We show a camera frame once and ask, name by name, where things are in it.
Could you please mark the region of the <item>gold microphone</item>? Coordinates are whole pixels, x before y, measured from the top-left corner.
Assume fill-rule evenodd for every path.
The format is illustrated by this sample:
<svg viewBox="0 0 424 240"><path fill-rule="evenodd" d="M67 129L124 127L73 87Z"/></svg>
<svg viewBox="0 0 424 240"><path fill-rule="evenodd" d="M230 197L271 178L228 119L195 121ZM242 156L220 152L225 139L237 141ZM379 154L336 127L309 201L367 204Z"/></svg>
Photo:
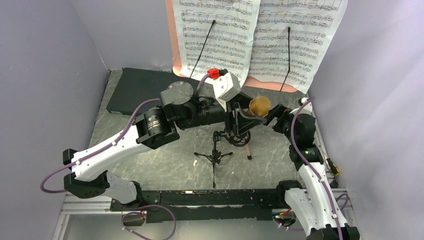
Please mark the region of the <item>gold microphone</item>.
<svg viewBox="0 0 424 240"><path fill-rule="evenodd" d="M258 96L250 102L246 112L253 116L265 118L270 110L271 101L265 96ZM239 132L239 134L235 134L235 136L241 136L247 132Z"/></svg>

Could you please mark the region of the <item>black microphone tripod stand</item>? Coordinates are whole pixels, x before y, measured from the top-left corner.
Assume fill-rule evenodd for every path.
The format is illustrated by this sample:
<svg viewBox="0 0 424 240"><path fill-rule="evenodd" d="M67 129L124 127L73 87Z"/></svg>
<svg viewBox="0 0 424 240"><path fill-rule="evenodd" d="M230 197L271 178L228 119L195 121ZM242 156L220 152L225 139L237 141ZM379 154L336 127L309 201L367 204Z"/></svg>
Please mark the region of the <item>black microphone tripod stand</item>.
<svg viewBox="0 0 424 240"><path fill-rule="evenodd" d="M242 133L241 135L235 135L234 133L227 133L225 131L214 131L212 133L212 149L208 153L194 152L193 154L197 157L203 157L208 160L212 167L212 188L217 187L216 183L216 170L217 166L222 162L225 157L231 157L234 155L234 151L230 150L230 146L233 148L244 148L246 158L251 161L253 155L249 143L251 141L252 134L250 131Z"/></svg>

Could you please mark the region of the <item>pink perforated music stand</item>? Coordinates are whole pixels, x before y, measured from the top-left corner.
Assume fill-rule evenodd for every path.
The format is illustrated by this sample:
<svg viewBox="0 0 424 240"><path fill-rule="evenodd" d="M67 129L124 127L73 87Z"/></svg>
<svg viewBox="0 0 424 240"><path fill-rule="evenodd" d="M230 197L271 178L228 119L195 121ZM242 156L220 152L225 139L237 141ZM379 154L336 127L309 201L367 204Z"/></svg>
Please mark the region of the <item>pink perforated music stand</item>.
<svg viewBox="0 0 424 240"><path fill-rule="evenodd" d="M248 78L254 32L260 10L258 0L172 0L170 2L178 55L174 69L197 80L185 103L168 103L177 126L188 129L223 123L214 134L230 143L246 145L250 130L277 119L276 132L288 134L289 108L271 107L263 96L250 97L241 88Z"/></svg>

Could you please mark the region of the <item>printed sheet music page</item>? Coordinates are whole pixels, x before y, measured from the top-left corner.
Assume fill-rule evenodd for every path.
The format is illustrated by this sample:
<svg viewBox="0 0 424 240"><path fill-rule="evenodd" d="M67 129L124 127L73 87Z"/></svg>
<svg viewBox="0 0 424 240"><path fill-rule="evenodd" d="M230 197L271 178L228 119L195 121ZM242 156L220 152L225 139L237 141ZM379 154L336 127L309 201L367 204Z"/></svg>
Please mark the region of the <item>printed sheet music page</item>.
<svg viewBox="0 0 424 240"><path fill-rule="evenodd" d="M258 0L172 0L176 32L174 72L201 80L226 69L244 85L250 68Z"/></svg>

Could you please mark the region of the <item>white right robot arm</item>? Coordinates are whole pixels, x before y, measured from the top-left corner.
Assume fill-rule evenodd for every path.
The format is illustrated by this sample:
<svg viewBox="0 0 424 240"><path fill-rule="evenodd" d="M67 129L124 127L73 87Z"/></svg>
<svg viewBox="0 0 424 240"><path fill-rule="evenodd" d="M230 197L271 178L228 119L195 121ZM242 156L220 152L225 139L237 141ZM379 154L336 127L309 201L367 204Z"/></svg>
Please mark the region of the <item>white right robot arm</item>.
<svg viewBox="0 0 424 240"><path fill-rule="evenodd" d="M280 181L276 203L291 209L308 240L360 239L358 228L349 224L331 190L324 158L315 144L312 106L292 110L279 104L268 113L267 120L273 119L277 119L273 130L290 142L290 160L305 184L301 187L297 180Z"/></svg>

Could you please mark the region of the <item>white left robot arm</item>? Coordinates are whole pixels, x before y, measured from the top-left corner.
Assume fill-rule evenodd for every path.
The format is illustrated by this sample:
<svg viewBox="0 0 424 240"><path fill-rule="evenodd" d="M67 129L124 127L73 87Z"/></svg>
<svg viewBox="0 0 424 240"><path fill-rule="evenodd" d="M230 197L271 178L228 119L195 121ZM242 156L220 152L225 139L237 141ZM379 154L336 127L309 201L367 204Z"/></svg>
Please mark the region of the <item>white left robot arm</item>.
<svg viewBox="0 0 424 240"><path fill-rule="evenodd" d="M64 189L81 199L108 196L137 210L144 203L140 184L114 175L110 167L178 140L178 130L224 123L225 134L241 138L264 124L268 114L267 109L256 106L255 98L244 93L224 104L211 97L199 100L193 86L185 81L170 84L159 99L161 104L145 113L135 110L120 133L83 151L64 151L64 162L71 169L63 179Z"/></svg>

